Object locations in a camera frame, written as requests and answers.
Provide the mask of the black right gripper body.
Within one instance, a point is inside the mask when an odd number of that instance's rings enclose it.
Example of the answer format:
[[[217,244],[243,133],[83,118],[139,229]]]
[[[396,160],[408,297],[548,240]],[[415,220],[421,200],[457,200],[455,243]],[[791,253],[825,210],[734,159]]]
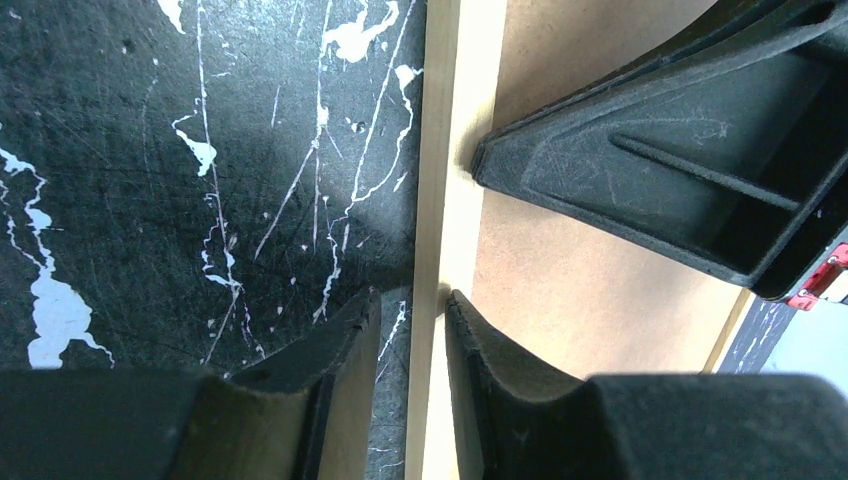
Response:
[[[847,304],[847,244],[839,244],[787,304],[811,311],[818,303]]]

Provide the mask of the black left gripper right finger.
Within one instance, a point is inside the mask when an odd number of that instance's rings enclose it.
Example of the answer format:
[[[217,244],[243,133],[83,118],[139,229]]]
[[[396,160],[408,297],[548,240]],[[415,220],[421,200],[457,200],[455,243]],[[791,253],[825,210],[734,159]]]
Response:
[[[445,303],[463,479],[843,479],[847,401],[805,375],[573,377]]]

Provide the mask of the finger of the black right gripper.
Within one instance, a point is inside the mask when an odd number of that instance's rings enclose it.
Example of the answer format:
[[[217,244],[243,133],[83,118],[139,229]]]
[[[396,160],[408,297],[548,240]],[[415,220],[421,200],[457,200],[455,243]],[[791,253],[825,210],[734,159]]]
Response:
[[[785,301],[847,240],[847,5],[719,1],[491,132],[471,172]]]

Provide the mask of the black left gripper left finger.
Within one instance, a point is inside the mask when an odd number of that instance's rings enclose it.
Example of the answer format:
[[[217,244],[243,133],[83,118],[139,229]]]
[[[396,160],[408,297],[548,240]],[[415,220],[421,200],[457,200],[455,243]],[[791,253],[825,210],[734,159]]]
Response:
[[[1,376],[5,479],[361,479],[381,295],[224,379],[207,369]]]

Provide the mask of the brown backing board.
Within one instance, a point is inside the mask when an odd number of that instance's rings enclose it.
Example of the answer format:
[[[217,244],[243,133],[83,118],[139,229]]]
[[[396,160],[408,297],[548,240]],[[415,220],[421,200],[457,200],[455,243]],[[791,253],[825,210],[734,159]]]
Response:
[[[504,126],[636,59],[705,1],[512,1],[493,124]],[[710,371],[748,293],[571,218],[487,192],[473,304],[574,376]]]

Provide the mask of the light wooden picture frame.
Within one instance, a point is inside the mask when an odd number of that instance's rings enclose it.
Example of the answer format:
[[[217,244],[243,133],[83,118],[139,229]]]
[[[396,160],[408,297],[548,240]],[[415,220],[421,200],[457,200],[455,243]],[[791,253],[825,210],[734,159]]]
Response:
[[[484,197],[470,175],[493,124],[508,4],[427,5],[405,475],[454,479],[444,301],[472,300]]]

